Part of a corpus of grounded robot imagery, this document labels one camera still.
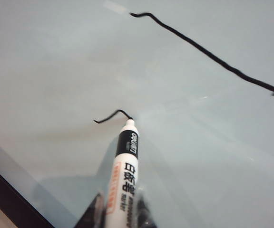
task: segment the glass surface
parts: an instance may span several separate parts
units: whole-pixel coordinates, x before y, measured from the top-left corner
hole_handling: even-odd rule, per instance
[[[274,1],[0,0],[0,173],[56,228],[106,190],[125,117],[160,228],[274,227]]]

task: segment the orange label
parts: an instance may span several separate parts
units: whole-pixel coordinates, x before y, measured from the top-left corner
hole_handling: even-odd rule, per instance
[[[120,166],[121,166],[121,163],[117,162],[114,166],[114,169],[113,169],[113,172],[111,175],[111,180],[110,180],[110,184],[109,184],[109,192],[108,192],[107,215],[113,213],[115,210],[118,183],[119,183]]]

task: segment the black ink line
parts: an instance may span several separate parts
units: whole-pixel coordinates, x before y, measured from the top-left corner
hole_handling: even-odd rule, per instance
[[[213,61],[217,62],[218,64],[220,64],[222,67],[224,67],[225,69],[231,71],[232,73],[236,74],[237,76],[239,76],[241,79],[247,81],[247,82],[251,82],[253,84],[256,84],[258,86],[261,86],[265,89],[268,89],[270,91],[273,92],[273,96],[274,96],[274,86],[267,84],[265,82],[262,82],[260,80],[257,80],[255,78],[249,77],[247,75],[245,75],[244,73],[242,73],[240,70],[230,66],[229,64],[227,64],[225,61],[221,60],[219,57],[217,57],[216,55],[212,54],[210,51],[208,51],[207,49],[205,49],[204,47],[202,47],[201,45],[197,44],[195,41],[193,41],[192,39],[190,39],[189,37],[186,37],[184,34],[178,32],[177,30],[175,30],[174,28],[162,23],[159,19],[157,19],[153,14],[151,13],[140,13],[140,14],[135,14],[135,13],[130,13],[130,15],[132,15],[135,18],[140,18],[140,17],[144,17],[144,16],[149,16],[150,18],[152,18],[158,25],[164,27],[165,29],[169,30],[170,32],[173,32],[175,35],[177,35],[178,37],[182,38],[183,40],[185,40],[186,42],[190,43],[191,45],[193,45],[194,47],[196,47],[198,50],[200,50],[201,52],[203,52],[205,55],[207,55],[209,58],[211,58]]]
[[[103,119],[103,120],[100,120],[100,121],[97,121],[97,120],[94,120],[96,123],[100,124],[100,123],[103,123],[107,120],[109,120],[110,118],[112,118],[114,115],[116,115],[117,113],[123,113],[128,119],[132,119],[133,118],[131,116],[129,116],[125,111],[121,110],[121,109],[118,109],[116,110],[112,115],[110,115],[109,117]]]

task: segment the marker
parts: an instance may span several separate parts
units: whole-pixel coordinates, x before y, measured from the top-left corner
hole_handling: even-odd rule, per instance
[[[138,130],[133,118],[122,110],[116,110],[108,118],[95,122],[102,123],[118,112],[125,114],[128,120],[118,138],[109,182],[105,228],[133,227],[133,204],[138,180]]]

